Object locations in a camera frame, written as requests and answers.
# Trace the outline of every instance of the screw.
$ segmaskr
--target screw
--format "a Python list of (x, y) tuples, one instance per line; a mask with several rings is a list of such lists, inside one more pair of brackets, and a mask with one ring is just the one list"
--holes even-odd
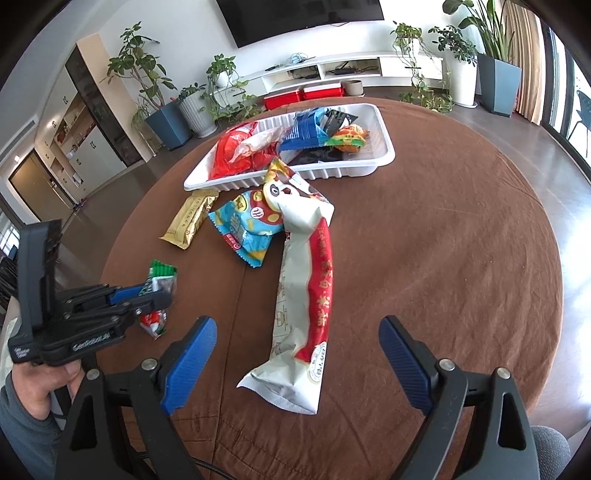
[(439, 360), (439, 366), (446, 372), (451, 372), (456, 367), (456, 364), (452, 362), (449, 358), (442, 358), (441, 360)]
[(88, 370), (88, 373), (86, 374), (86, 378), (88, 380), (96, 380), (99, 377), (100, 377), (100, 372), (96, 368)]
[(508, 380), (511, 377), (511, 372), (509, 372), (505, 367), (496, 369), (496, 374), (499, 375), (499, 377), (504, 378), (505, 380)]
[(147, 358), (142, 362), (142, 369), (146, 371), (153, 370), (158, 365), (158, 361), (155, 358)]

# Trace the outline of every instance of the white and red snack bag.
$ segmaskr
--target white and red snack bag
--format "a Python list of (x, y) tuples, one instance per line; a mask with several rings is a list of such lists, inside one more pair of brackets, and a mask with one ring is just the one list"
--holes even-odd
[(255, 391), (283, 410), (315, 415), (332, 308), (329, 225), (335, 209), (279, 159), (269, 167), (264, 193), (269, 206), (281, 212), (287, 239), (271, 355), (238, 387)]

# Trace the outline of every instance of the gray chair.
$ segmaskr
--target gray chair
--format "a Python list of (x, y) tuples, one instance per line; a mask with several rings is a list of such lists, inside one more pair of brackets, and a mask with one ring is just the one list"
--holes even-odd
[(577, 95), (579, 96), (579, 102), (581, 104), (581, 110), (577, 110), (577, 113), (581, 117), (581, 120), (575, 124), (573, 131), (566, 140), (570, 141), (575, 128), (577, 128), (579, 124), (583, 124), (587, 128), (587, 151), (585, 152), (585, 158), (587, 158), (589, 156), (589, 130), (591, 130), (591, 98), (581, 92), (581, 90), (577, 90)]

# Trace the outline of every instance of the round table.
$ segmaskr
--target round table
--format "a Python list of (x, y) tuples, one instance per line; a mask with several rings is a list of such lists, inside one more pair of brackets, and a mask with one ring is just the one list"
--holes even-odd
[[(178, 266), (168, 332), (132, 327), (104, 350), (106, 372), (158, 358), (200, 315), (215, 319), (217, 346), (189, 403), (173, 415), (189, 452), (241, 479), (386, 479), (414, 438), (414, 410), (378, 343), (396, 314), (438, 358), (465, 371), (509, 368), (535, 406), (556, 352), (562, 315), (558, 248), (540, 201), (490, 142), (439, 113), (383, 99), (325, 99), (268, 112), (371, 102), (396, 160), (367, 177), (313, 182), (335, 206), (330, 226), (335, 290), (319, 413), (282, 411), (236, 385), (269, 357), (284, 235), (261, 268), (247, 266), (210, 222), (188, 250), (159, 240), (189, 195), (183, 181), (212, 138), (146, 194), (113, 246), (102, 280), (145, 280), (152, 259)], [(237, 191), (223, 192), (214, 209)], [(140, 446), (133, 417), (133, 443)], [(460, 430), (465, 430), (464, 421)], [(452, 471), (458, 442), (444, 471)]]

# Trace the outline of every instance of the small pot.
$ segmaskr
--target small pot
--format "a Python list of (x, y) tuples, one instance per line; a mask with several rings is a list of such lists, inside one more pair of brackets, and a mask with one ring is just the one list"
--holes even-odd
[(228, 88), (230, 86), (230, 76), (227, 72), (221, 72), (216, 77), (216, 85), (220, 88)]
[(361, 97), (363, 96), (363, 82), (361, 80), (348, 80), (343, 82), (345, 92), (350, 97)]
[(199, 138), (208, 137), (217, 130), (213, 117), (207, 110), (207, 103), (201, 98), (201, 92), (189, 95), (179, 103), (178, 108), (187, 120), (189, 127)]

